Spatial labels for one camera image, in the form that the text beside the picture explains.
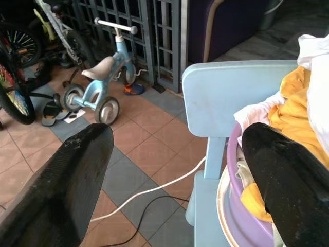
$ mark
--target yellow cloth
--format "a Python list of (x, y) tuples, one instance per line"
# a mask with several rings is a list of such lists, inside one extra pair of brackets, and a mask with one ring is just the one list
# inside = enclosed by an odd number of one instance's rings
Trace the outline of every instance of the yellow cloth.
[(298, 67), (285, 76), (280, 93), (287, 98), (283, 105), (274, 106), (268, 114), (270, 125), (288, 138), (306, 147), (325, 167), (329, 168), (329, 157), (317, 140), (307, 114), (307, 89), (310, 71)]
[[(309, 79), (310, 71), (303, 67), (298, 67), (286, 75), (281, 82), (280, 93), (287, 100), (283, 105), (275, 105), (269, 112), (268, 119), (272, 127), (305, 146), (329, 169), (329, 157), (322, 149), (308, 121)], [(240, 200), (256, 218), (272, 222), (271, 215), (265, 211), (265, 204), (256, 183), (250, 184), (243, 190)]]
[(242, 191), (240, 200), (257, 219), (273, 223), (272, 216), (265, 210), (265, 203), (256, 183), (249, 184)]

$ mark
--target bike seat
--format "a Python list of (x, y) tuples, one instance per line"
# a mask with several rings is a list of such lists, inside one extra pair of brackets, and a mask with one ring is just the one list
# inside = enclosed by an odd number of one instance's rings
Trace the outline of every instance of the bike seat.
[(106, 57), (102, 61), (100, 61), (95, 67), (90, 69), (85, 69), (82, 71), (82, 75), (89, 77), (93, 80), (105, 80), (109, 73), (112, 71), (112, 67), (115, 63), (115, 59), (113, 57)]

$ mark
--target bicycle frame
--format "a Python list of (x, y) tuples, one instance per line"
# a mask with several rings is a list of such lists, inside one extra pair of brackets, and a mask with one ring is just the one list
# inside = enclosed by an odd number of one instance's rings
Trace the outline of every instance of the bicycle frame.
[[(121, 70), (122, 67), (125, 66), (127, 68), (127, 72), (131, 76), (133, 76), (136, 73), (134, 71), (131, 58), (128, 54), (124, 39), (122, 38), (120, 32), (117, 33), (116, 42), (117, 42), (116, 44), (117, 52), (113, 55), (113, 58), (115, 59), (115, 63), (113, 64), (112, 70), (108, 75), (108, 77), (102, 81), (100, 80), (92, 81), (88, 85), (83, 97), (81, 98), (79, 96), (73, 96), (73, 98), (71, 99), (72, 101), (78, 103), (82, 107), (90, 107), (91, 109), (95, 110), (99, 102), (101, 102), (107, 96), (108, 88), (111, 81), (114, 79), (115, 75)], [(97, 99), (93, 103), (92, 99), (97, 94), (98, 94)]]
[(68, 55), (77, 63), (80, 64), (80, 58), (76, 56), (75, 52), (72, 50), (70, 44), (66, 39), (67, 33), (72, 30), (69, 26), (65, 25), (59, 17), (56, 16), (55, 13), (51, 11), (51, 6), (42, 0), (36, 0), (36, 3), (41, 7), (43, 12), (46, 14), (47, 18), (49, 19), (52, 27), (54, 28), (55, 32), (57, 33), (58, 37), (60, 38), (62, 44), (67, 50)]

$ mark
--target shoe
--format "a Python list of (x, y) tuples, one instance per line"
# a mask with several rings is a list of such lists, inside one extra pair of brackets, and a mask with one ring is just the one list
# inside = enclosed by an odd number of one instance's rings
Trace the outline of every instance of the shoe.
[(145, 92), (145, 87), (141, 84), (133, 83), (124, 86), (124, 94), (126, 95), (140, 95)]

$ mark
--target power cord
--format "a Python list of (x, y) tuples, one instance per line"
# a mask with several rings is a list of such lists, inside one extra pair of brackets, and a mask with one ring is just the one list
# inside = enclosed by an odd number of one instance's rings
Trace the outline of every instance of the power cord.
[(131, 236), (130, 239), (128, 239), (127, 241), (122, 242), (122, 243), (110, 244), (110, 245), (106, 245), (106, 246), (103, 246), (103, 247), (119, 246), (119, 245), (123, 245), (123, 244), (128, 243), (129, 241), (131, 241), (131, 240), (136, 236), (136, 234), (137, 234), (138, 231), (139, 231), (140, 225), (141, 225), (141, 223), (142, 223), (142, 220), (143, 220), (143, 218), (144, 218), (144, 215), (145, 215), (145, 212), (146, 212), (147, 208), (148, 208), (148, 207), (149, 207), (154, 201), (156, 201), (156, 200), (158, 200), (158, 199), (160, 199), (160, 198), (175, 198), (175, 199), (178, 199), (178, 200), (182, 200), (182, 201), (185, 201), (185, 202), (189, 202), (189, 200), (185, 200), (185, 199), (182, 199), (182, 198), (179, 198), (179, 197), (172, 197), (172, 196), (160, 196), (160, 197), (156, 197), (156, 198), (154, 198), (154, 199), (153, 199), (151, 202), (149, 202), (148, 205), (145, 207), (145, 209), (144, 209), (144, 211), (143, 211), (143, 213), (142, 213), (142, 216), (140, 217), (140, 220), (139, 220), (138, 226), (137, 226), (137, 228), (136, 228), (136, 231), (135, 231), (135, 233)]
[(101, 216), (101, 217), (98, 217), (98, 218), (94, 218), (92, 219), (90, 222), (94, 222), (94, 221), (98, 221), (98, 220), (102, 220), (102, 219), (105, 219), (105, 218), (108, 218), (110, 216), (112, 216), (113, 214), (117, 213), (118, 211), (120, 211), (120, 209), (122, 209), (124, 206), (126, 206), (128, 204), (128, 202), (130, 202), (131, 200), (133, 200), (134, 198), (142, 195), (142, 194), (146, 194), (146, 193), (149, 193), (149, 192), (153, 192), (153, 191), (156, 191), (158, 189), (162, 189), (164, 187), (167, 187), (171, 184), (174, 184), (184, 178), (186, 178), (187, 176), (191, 175), (192, 173), (194, 173), (201, 165), (202, 163), (206, 160), (206, 157), (203, 157), (202, 160), (200, 160), (200, 162), (191, 170), (189, 171), (188, 173), (186, 173), (185, 175), (183, 176), (180, 176), (179, 178), (171, 181), (171, 182), (168, 182), (166, 184), (163, 184), (159, 187), (156, 187), (156, 188), (153, 188), (153, 189), (149, 189), (149, 190), (145, 190), (145, 191), (142, 191), (140, 193), (137, 193), (137, 194), (134, 194), (132, 197), (130, 197), (128, 200), (126, 200), (124, 203), (121, 204), (121, 206), (119, 206), (116, 210), (114, 210), (112, 213), (108, 214), (108, 215), (104, 215), (104, 216)]

